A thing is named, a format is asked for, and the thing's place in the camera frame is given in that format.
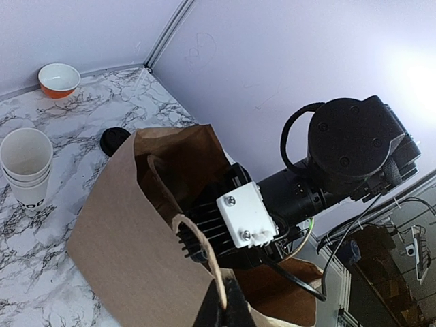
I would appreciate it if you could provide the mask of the brown paper bag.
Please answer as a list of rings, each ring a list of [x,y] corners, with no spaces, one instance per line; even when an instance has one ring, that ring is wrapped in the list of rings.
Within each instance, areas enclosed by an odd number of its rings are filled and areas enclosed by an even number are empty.
[[[198,195],[227,167],[208,125],[139,129],[94,184],[67,242],[92,290],[123,326],[193,326],[213,275],[184,258],[172,229],[181,208],[155,174],[162,160]],[[224,273],[238,281],[254,326],[314,326],[314,296],[270,268]]]

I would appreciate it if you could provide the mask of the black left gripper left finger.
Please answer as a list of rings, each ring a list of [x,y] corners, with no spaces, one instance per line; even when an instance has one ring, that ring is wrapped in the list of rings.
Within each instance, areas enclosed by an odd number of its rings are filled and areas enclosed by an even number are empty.
[[[193,327],[222,327],[225,318],[215,281],[211,281]]]

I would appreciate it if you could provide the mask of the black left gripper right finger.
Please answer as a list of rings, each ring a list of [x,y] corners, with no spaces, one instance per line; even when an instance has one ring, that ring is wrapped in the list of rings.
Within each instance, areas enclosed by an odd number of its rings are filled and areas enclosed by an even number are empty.
[[[254,326],[254,320],[249,311],[244,294],[235,279],[227,278],[224,281],[225,293],[228,300],[223,312],[224,326],[249,327]]]

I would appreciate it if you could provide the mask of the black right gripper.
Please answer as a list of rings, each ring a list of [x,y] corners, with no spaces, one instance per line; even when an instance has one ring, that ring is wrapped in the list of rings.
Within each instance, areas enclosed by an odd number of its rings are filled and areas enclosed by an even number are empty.
[[[291,254],[303,234],[299,223],[317,212],[317,191],[289,170],[256,183],[235,163],[183,212],[208,239],[220,266],[251,269],[262,264],[262,253],[274,263]]]

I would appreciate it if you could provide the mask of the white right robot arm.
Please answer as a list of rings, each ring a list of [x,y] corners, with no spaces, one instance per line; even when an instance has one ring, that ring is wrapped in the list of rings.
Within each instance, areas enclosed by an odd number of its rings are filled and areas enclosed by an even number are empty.
[[[235,207],[235,191],[251,183],[240,164],[207,185],[185,209],[209,240],[221,267],[251,269],[261,255],[280,262],[302,236],[300,224],[344,199],[366,202],[384,195],[418,171],[421,152],[392,109],[377,96],[309,104],[296,111],[281,132],[283,170],[260,181],[267,213],[277,227],[265,245],[250,246],[253,218],[238,238],[231,235],[217,204]],[[244,242],[242,247],[237,241]]]

